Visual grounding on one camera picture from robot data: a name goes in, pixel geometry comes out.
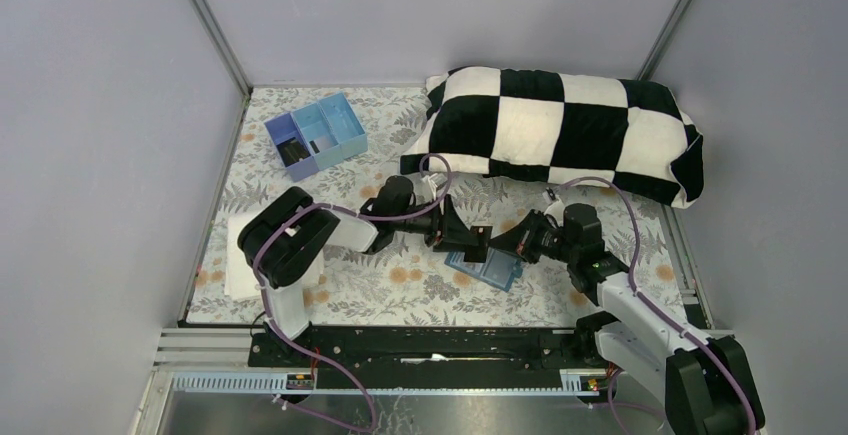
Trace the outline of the black VIP credit card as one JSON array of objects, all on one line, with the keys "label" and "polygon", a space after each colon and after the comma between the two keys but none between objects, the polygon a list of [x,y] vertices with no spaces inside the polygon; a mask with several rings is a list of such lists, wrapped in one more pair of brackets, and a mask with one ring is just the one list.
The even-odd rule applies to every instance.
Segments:
[{"label": "black VIP credit card", "polygon": [[309,151],[296,137],[277,144],[276,149],[285,167],[296,165],[310,157]]}]

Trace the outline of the blue compartment organizer box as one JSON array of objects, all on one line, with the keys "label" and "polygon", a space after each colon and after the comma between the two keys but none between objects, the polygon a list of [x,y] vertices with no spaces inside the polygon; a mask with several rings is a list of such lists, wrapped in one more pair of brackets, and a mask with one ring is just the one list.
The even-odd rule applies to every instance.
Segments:
[{"label": "blue compartment organizer box", "polygon": [[368,138],[346,96],[335,93],[316,102],[282,113],[264,123],[271,143],[298,138],[310,157],[285,167],[297,182],[338,165],[368,150]]}]

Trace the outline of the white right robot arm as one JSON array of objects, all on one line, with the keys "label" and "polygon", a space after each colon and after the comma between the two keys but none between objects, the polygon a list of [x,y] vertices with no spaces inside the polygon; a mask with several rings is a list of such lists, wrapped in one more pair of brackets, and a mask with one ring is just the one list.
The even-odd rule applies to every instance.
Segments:
[{"label": "white right robot arm", "polygon": [[765,415],[744,348],[732,336],[713,337],[641,290],[629,266],[605,247],[594,207],[565,206],[562,219],[533,210],[493,238],[492,248],[528,263],[565,263],[572,285],[599,312],[574,334],[580,355],[611,362],[662,402],[677,434],[755,434]]}]

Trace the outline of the floral patterned table mat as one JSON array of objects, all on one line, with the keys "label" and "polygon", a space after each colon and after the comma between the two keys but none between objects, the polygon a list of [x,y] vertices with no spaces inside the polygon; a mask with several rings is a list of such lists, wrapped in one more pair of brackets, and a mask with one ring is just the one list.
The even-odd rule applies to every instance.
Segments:
[{"label": "floral patterned table mat", "polygon": [[[190,324],[247,324],[261,312],[258,299],[224,294],[227,220],[259,210],[291,186],[264,123],[330,95],[327,88],[258,88],[253,92],[187,307]],[[399,156],[425,124],[427,98],[417,87],[348,88],[345,96],[363,124],[368,150],[304,179],[315,199],[358,209],[397,171]],[[593,205],[608,248],[637,260],[638,285],[682,314],[683,296],[663,227],[661,205],[608,188],[573,187],[570,203]],[[550,259],[525,267],[503,292],[448,267],[419,235],[399,233],[382,251],[324,252],[326,281],[307,288],[303,301],[316,324],[569,327],[594,306]]]}]

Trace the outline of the black and white checkered pillow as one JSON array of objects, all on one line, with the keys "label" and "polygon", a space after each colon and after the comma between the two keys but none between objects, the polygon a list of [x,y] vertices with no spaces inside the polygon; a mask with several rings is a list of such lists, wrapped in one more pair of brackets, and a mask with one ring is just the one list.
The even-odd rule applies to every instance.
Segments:
[{"label": "black and white checkered pillow", "polygon": [[425,82],[429,107],[398,170],[578,180],[674,208],[704,190],[704,137],[665,85],[485,66]]}]

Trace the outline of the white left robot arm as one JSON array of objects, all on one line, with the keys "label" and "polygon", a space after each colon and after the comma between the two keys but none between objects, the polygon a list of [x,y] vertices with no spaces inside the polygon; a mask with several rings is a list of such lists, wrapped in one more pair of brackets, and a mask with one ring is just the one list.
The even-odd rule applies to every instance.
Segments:
[{"label": "white left robot arm", "polygon": [[295,340],[310,325],[301,281],[324,247],[375,254],[398,232],[421,235],[431,250],[460,252],[472,262],[485,261],[491,234],[467,226],[447,193],[420,204],[413,182],[392,176],[358,212],[317,203],[292,187],[246,224],[237,246],[253,270],[271,331]]}]

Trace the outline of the white folded towel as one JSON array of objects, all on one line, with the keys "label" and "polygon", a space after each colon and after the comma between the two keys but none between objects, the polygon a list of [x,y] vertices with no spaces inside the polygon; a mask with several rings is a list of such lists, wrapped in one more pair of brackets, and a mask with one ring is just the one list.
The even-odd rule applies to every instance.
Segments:
[{"label": "white folded towel", "polygon": [[[231,215],[227,220],[227,254],[224,294],[236,301],[258,299],[260,289],[252,268],[238,247],[238,236],[247,224],[259,214],[258,210]],[[323,284],[325,265],[323,252],[306,271],[302,282],[309,288]]]}]

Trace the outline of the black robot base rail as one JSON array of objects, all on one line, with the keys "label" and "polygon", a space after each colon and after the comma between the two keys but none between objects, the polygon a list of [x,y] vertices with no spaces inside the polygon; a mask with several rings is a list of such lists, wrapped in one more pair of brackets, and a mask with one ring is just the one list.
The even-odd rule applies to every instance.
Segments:
[{"label": "black robot base rail", "polygon": [[292,348],[271,331],[251,339],[251,368],[329,369],[355,386],[363,373],[423,373],[435,368],[464,374],[494,370],[567,370],[596,375],[606,386],[615,367],[600,358],[586,334],[572,329],[491,327],[307,328]]}]

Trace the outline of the blue card holder wallet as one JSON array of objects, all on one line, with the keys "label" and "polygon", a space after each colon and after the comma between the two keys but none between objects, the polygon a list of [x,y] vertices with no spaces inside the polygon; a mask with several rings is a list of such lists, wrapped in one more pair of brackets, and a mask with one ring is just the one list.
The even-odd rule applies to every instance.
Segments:
[{"label": "blue card holder wallet", "polygon": [[513,282],[523,275],[523,262],[502,251],[489,249],[484,262],[467,262],[462,252],[450,252],[445,264],[465,275],[503,292],[509,292]]}]

